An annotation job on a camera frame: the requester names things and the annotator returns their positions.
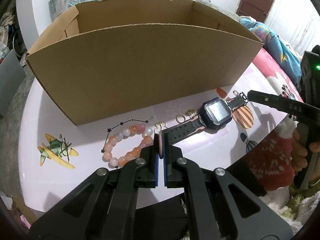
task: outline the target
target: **smartwatch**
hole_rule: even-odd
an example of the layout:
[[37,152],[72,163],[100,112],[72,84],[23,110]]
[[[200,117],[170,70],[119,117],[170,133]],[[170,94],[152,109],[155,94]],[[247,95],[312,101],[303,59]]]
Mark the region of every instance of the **smartwatch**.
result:
[[204,102],[198,115],[159,132],[160,147],[165,134],[167,134],[169,145],[173,145],[205,128],[219,130],[225,127],[232,120],[232,113],[248,102],[249,100],[243,92],[232,99],[213,98]]

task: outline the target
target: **floor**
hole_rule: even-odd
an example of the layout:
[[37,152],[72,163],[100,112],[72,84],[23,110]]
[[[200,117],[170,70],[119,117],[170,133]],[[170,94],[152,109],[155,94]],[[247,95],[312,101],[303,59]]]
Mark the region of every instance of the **floor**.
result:
[[[7,115],[0,120],[0,190],[7,196],[22,197],[18,168],[18,143],[22,113],[34,75],[24,67],[26,78],[15,94]],[[42,212],[34,211],[37,218]]]

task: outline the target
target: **blue blanket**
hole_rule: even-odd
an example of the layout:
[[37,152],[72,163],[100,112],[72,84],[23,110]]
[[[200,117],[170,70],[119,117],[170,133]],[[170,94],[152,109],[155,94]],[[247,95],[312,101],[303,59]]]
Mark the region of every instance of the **blue blanket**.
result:
[[263,41],[264,49],[273,57],[298,89],[301,79],[300,61],[278,38],[278,35],[261,22],[252,22],[243,18],[240,23]]

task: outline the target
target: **striped hot air balloon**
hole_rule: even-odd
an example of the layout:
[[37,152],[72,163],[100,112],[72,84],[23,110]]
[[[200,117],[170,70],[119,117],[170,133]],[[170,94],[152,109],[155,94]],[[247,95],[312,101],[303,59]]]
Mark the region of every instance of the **striped hot air balloon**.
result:
[[[227,93],[221,89],[217,89],[217,93],[221,98],[230,99]],[[248,106],[241,106],[239,109],[232,113],[232,118],[235,120],[236,124],[244,129],[250,129],[253,126],[253,114]]]
[[241,140],[245,143],[246,153],[250,152],[258,144],[255,141],[248,140],[247,136],[242,132],[240,134]]

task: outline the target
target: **watch screen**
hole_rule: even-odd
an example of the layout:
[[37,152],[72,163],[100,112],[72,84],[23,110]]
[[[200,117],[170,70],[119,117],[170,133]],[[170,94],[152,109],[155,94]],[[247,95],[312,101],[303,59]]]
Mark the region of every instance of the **watch screen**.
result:
[[228,111],[224,108],[220,100],[215,101],[212,105],[208,107],[218,122],[220,122],[223,118],[229,116]]

